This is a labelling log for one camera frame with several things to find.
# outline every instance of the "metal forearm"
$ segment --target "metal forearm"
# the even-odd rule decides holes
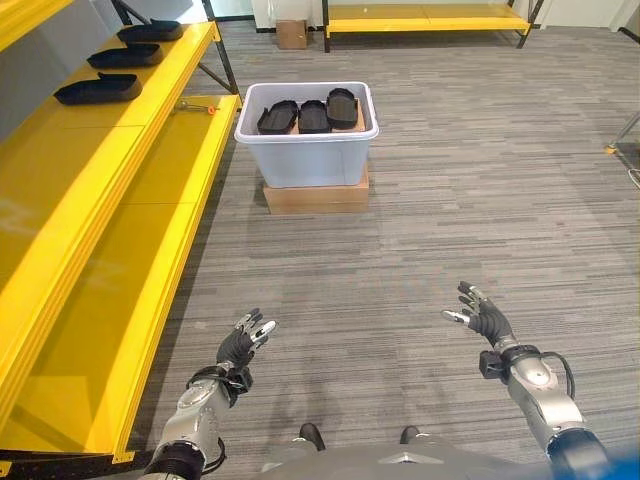
[[[571,428],[586,428],[580,410],[558,384],[558,377],[540,358],[516,360],[507,388],[524,413],[538,445],[546,452],[554,436]]]
[[[221,454],[217,418],[228,408],[227,390],[218,380],[193,382],[167,421],[143,480],[198,480]]]

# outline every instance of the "yellow metal shelf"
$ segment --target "yellow metal shelf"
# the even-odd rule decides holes
[[[176,286],[240,105],[194,97],[131,183],[38,356],[0,449],[123,458]]]
[[[130,69],[128,103],[66,107],[52,97],[0,145],[0,430],[78,275],[199,59],[214,23]],[[112,39],[105,48],[122,45]],[[89,66],[69,80],[96,78]]]
[[[73,0],[0,0],[0,52]]]
[[[334,32],[522,30],[529,23],[506,4],[335,5],[326,35]]]

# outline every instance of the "floor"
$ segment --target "floor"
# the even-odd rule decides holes
[[[516,462],[543,460],[519,410],[477,370],[486,344],[442,320],[482,286],[521,341],[563,353],[609,448],[638,439],[638,190],[608,143],[639,108],[638,45],[604,29],[515,35],[321,36],[280,51],[252,22],[221,25],[242,91],[360,80],[381,133],[366,214],[270,216],[248,149],[230,140],[131,439],[153,448],[185,380],[248,309],[280,322],[255,384],[221,419],[250,478],[269,444],[313,421],[329,447],[416,424]],[[217,65],[215,47],[207,62]],[[218,91],[201,74],[189,90]],[[134,478],[135,475],[120,478]]]

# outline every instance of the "robotic arm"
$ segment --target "robotic arm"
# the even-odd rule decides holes
[[[242,317],[220,345],[217,364],[187,382],[141,480],[200,480],[222,464],[225,452],[217,419],[251,388],[248,364],[277,327],[274,321],[258,324],[260,320],[258,309]]]
[[[462,313],[443,310],[442,316],[466,325],[489,341],[493,350],[480,354],[483,376],[501,378],[507,385],[556,473],[563,478],[601,478],[609,469],[609,460],[573,401],[571,371],[567,371],[565,393],[543,358],[557,356],[568,369],[565,360],[554,352],[541,353],[533,345],[521,345],[507,318],[478,287],[460,282],[458,290],[463,294],[459,300],[466,307]]]

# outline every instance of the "cable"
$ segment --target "cable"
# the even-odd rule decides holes
[[[567,362],[562,355],[556,352],[543,352],[540,354],[540,357],[541,358],[555,357],[562,362],[562,366],[564,367],[564,373],[567,377],[567,395],[569,395],[572,400],[575,400],[576,382],[573,380],[573,372],[571,371],[569,362]]]
[[[640,183],[638,183],[638,179],[634,176],[634,173],[636,175],[640,175],[640,169],[637,168],[630,168],[629,170],[627,170],[627,175],[629,175],[629,178],[631,179],[631,181],[633,182],[633,184],[640,188]]]
[[[202,469],[202,474],[207,475],[217,469],[219,469],[224,461],[227,459],[226,449],[224,446],[224,442],[220,437],[218,437],[218,447],[220,447],[220,455],[213,462],[207,463]]]

